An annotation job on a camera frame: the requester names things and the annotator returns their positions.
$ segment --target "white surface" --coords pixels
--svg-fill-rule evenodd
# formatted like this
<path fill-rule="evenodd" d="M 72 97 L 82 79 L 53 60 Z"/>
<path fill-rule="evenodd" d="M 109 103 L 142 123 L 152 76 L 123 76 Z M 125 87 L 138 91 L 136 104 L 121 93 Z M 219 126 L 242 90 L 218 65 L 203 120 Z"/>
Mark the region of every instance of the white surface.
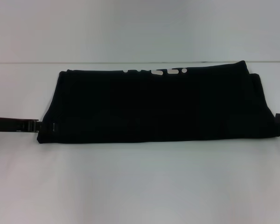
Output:
<path fill-rule="evenodd" d="M 0 62 L 280 60 L 280 0 L 0 0 Z"/>
<path fill-rule="evenodd" d="M 66 69 L 207 65 L 1 64 L 0 116 L 42 119 Z M 280 112 L 280 63 L 248 68 Z M 43 223 L 280 224 L 280 137 L 40 145 L 0 133 L 0 224 Z"/>

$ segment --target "folded garment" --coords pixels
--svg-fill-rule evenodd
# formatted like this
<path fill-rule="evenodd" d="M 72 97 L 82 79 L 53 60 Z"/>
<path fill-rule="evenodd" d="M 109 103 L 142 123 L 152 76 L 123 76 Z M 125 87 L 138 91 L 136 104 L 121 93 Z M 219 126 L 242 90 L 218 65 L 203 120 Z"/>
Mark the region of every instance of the folded garment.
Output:
<path fill-rule="evenodd" d="M 280 124 L 244 61 L 151 71 L 60 72 L 39 143 L 270 138 Z"/>

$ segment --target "white backdrop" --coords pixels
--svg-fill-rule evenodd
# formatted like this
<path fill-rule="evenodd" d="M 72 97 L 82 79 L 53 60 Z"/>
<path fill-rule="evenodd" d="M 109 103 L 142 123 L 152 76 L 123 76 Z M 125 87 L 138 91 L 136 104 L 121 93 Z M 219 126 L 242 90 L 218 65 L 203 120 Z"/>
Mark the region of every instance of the white backdrop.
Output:
<path fill-rule="evenodd" d="M 239 60 L 280 112 L 280 0 L 0 0 L 0 117 L 42 120 L 62 70 Z M 182 63 L 201 61 L 213 63 Z M 0 224 L 43 223 L 280 224 L 280 137 L 40 145 L 0 133 Z"/>
<path fill-rule="evenodd" d="M 0 0 L 0 62 L 280 61 L 280 0 Z"/>

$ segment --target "folded black shirt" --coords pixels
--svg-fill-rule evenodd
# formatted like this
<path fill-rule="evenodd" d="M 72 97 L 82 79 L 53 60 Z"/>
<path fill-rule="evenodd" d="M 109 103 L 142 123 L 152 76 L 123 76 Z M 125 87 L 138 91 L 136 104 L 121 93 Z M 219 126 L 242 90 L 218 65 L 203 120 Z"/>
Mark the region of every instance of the folded black shirt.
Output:
<path fill-rule="evenodd" d="M 244 61 L 177 70 L 60 72 L 39 143 L 280 136 L 260 78 Z"/>

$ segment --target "black fabric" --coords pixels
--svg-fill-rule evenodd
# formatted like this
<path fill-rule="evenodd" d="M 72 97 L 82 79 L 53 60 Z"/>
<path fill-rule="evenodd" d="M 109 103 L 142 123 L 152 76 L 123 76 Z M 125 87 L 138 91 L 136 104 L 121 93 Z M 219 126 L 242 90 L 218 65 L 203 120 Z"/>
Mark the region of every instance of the black fabric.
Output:
<path fill-rule="evenodd" d="M 280 136 L 246 64 L 60 72 L 39 143 L 188 141 Z"/>

